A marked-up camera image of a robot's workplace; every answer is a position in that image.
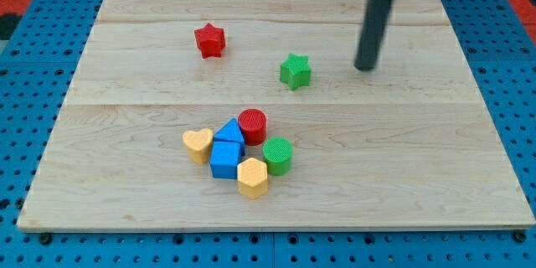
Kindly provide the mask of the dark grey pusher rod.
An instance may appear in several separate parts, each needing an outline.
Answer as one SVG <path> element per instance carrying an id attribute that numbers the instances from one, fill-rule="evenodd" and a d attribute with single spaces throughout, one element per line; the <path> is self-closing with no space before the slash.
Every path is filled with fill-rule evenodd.
<path id="1" fill-rule="evenodd" d="M 376 67 L 392 2 L 393 0 L 367 0 L 354 60 L 354 67 L 359 71 L 371 71 Z"/>

